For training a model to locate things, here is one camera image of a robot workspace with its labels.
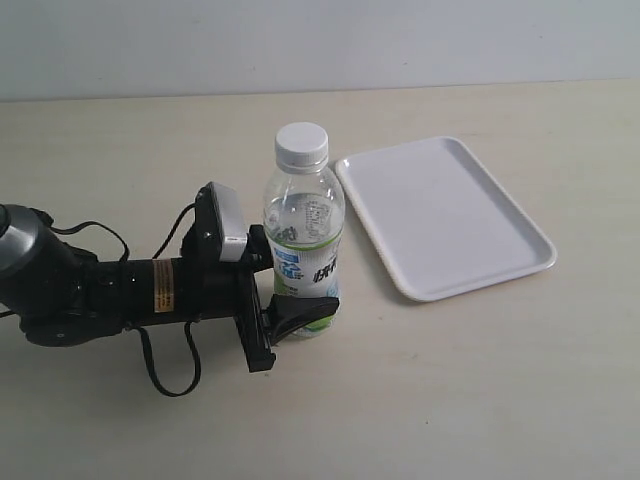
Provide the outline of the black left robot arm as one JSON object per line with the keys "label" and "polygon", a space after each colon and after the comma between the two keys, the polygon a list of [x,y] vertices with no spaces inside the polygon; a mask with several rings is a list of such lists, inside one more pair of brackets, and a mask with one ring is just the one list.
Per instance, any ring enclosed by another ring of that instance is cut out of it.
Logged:
{"label": "black left robot arm", "polygon": [[177,258],[100,261],[62,241],[45,212],[1,207],[1,302],[26,339],[69,347],[125,330],[231,317],[252,372],[273,367],[272,345],[336,312],[335,297],[275,294],[262,307],[254,275],[272,268],[264,229],[244,223],[237,193],[210,182]]}

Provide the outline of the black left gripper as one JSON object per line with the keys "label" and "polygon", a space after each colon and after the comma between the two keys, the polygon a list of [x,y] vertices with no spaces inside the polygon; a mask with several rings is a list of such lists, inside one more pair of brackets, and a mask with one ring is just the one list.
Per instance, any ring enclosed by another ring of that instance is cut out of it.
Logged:
{"label": "black left gripper", "polygon": [[209,185],[198,191],[194,210],[194,223],[182,240],[180,254],[188,266],[189,292],[195,311],[201,319],[232,317],[249,371],[267,371],[276,359],[271,344],[334,315],[340,301],[337,297],[273,295],[262,312],[254,274],[273,268],[264,227],[250,226],[246,250],[239,262],[221,262],[217,218]]}

